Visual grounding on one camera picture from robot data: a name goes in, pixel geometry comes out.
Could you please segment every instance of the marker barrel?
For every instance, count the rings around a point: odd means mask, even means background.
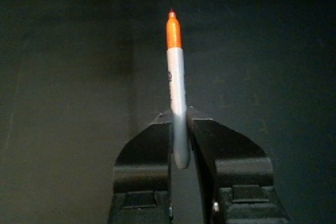
[[[173,114],[173,155],[176,166],[185,169],[189,165],[190,152],[186,129],[184,51],[180,47],[166,50],[166,60]]]

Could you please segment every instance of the orange marker cap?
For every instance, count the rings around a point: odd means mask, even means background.
[[[172,47],[182,47],[180,24],[176,19],[176,13],[172,10],[168,14],[166,22],[166,47],[168,49]]]

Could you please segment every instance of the marker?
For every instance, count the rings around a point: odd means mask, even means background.
[[[170,88],[170,108],[173,113],[173,156],[180,169],[189,165],[190,151],[186,130],[186,105],[184,89],[184,51],[180,24],[170,10],[166,22],[166,61]]]

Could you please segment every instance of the white marker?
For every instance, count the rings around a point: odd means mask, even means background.
[[[186,129],[186,106],[184,89],[184,51],[181,48],[180,24],[170,10],[166,22],[166,60],[173,113],[173,155],[180,169],[189,165],[190,150]]]

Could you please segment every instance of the dark background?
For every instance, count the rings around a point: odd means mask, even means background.
[[[0,0],[1,224],[106,223],[118,152],[169,108],[170,7],[188,105],[265,149],[293,223],[333,223],[336,0]]]

